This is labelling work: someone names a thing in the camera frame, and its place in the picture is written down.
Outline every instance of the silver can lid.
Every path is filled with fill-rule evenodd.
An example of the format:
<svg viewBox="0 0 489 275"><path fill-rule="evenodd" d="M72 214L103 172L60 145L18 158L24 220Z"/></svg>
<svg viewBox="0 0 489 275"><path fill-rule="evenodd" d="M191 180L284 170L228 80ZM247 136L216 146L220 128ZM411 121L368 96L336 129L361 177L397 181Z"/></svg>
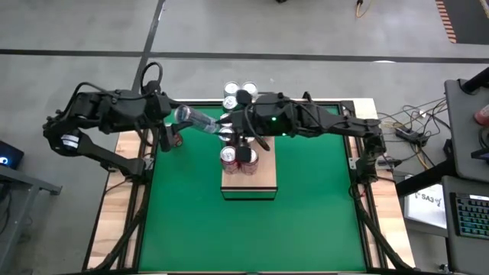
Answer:
<svg viewBox="0 0 489 275"><path fill-rule="evenodd" d="M221 115L221 118L220 119L227 118L228 116L229 116L229 114L228 113L225 113L225 114ZM223 127L231 127L232 123L231 122L229 122L229 123L222 123L221 125Z"/></svg>
<svg viewBox="0 0 489 275"><path fill-rule="evenodd" d="M236 108L238 102L236 101L236 98L234 96L227 96L222 102L222 105L224 106L224 108L232 110L233 108Z"/></svg>
<svg viewBox="0 0 489 275"><path fill-rule="evenodd" d="M223 128L221 128L219 130L219 133L220 134L221 133L223 133L223 134L232 134L232 133L234 133L234 131L231 128L229 128L229 127L223 127ZM230 137L223 137L221 135L219 135L219 138L221 139L221 141L230 141L231 140Z"/></svg>
<svg viewBox="0 0 489 275"><path fill-rule="evenodd" d="M258 94L258 87L253 82L246 82L245 84L243 84L243 90L246 90L251 95Z"/></svg>
<svg viewBox="0 0 489 275"><path fill-rule="evenodd" d="M221 159L232 162L236 159L236 149L233 146L226 146L221 150Z"/></svg>
<svg viewBox="0 0 489 275"><path fill-rule="evenodd" d="M224 92L227 92L228 94L235 94L238 90L239 90L239 85L234 81L227 82L224 85Z"/></svg>
<svg viewBox="0 0 489 275"><path fill-rule="evenodd" d="M250 149L251 150L251 160L250 160L250 163L253 163L257 160L258 158L258 153L257 151L253 150L253 149Z"/></svg>

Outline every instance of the white paper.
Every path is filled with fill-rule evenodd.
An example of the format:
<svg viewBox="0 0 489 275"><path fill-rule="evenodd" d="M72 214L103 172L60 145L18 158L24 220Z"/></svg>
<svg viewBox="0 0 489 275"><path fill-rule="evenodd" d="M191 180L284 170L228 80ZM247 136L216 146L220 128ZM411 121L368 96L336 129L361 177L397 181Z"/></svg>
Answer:
<svg viewBox="0 0 489 275"><path fill-rule="evenodd" d="M405 198L404 217L446 229L443 186L435 184Z"/></svg>

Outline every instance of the computer monitor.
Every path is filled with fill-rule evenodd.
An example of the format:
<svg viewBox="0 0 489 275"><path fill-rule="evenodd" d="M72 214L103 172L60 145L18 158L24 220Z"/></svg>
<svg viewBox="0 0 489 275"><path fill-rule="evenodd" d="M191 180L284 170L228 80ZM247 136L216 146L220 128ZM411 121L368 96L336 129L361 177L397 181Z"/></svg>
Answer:
<svg viewBox="0 0 489 275"><path fill-rule="evenodd" d="M23 156L24 152L21 150L4 141L0 141L0 165L17 169Z"/></svg>

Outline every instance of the yellow wire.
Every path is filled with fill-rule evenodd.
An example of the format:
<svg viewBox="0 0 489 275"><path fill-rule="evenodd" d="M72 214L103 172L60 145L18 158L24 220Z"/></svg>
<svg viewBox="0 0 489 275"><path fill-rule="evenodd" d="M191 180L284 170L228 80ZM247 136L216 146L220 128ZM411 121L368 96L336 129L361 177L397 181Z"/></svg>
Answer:
<svg viewBox="0 0 489 275"><path fill-rule="evenodd" d="M372 2L373 2L373 1L374 1L374 0L370 0L370 2L368 3L367 8L366 8L366 9L365 9L365 11L364 11L364 13L362 13L361 15L360 15L360 6L361 6L361 5L357 5L357 11L355 12L355 17L356 17L356 18L361 18L362 16L364 16L364 15L367 13L367 11L368 11L368 9L370 8L370 6L372 5Z"/></svg>
<svg viewBox="0 0 489 275"><path fill-rule="evenodd" d="M426 162L421 158L421 148L418 147L418 145L416 145L416 149L418 149L418 151L416 152L416 156L418 157L418 160L419 162L421 163L421 165L425 168L425 170L428 170L429 169L429 166L426 164Z"/></svg>

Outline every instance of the wooden table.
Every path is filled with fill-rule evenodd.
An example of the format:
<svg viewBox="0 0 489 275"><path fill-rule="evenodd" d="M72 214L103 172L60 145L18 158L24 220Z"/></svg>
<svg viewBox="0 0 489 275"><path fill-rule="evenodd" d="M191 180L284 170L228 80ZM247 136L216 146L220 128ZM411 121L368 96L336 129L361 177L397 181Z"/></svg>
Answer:
<svg viewBox="0 0 489 275"><path fill-rule="evenodd" d="M341 101L351 100L355 104L355 113L358 118L377 118L377 111L373 99L317 99L318 101ZM354 139L350 140L353 157L357 155L357 148ZM117 154L123 157L137 157L140 147L140 139L135 132L120 133L117 147ZM378 170L378 175L386 178L392 178L392 174L386 170ZM124 177L119 173L111 173L108 178L107 189L120 183ZM411 252L409 238L406 233L403 214L400 210L399 200L397 198L396 188L393 182L387 180L378 180L371 185L374 195L375 207L377 210L378 221L381 232L389 241L392 248L400 257L411 267L414 267L414 259ZM140 186L138 192L137 207L141 203L143 186ZM105 258L108 252L114 247L117 240L122 235L125 225L125 217L128 210L128 201L131 194L131 183L111 190L105 195L102 202L102 209L99 216L99 222L96 229L96 235L89 257L88 268L96 267ZM131 265L134 252L135 232L129 242L126 263ZM368 242L371 249L372 261L374 267L379 267L377 258L377 248L373 236L368 232Z"/></svg>

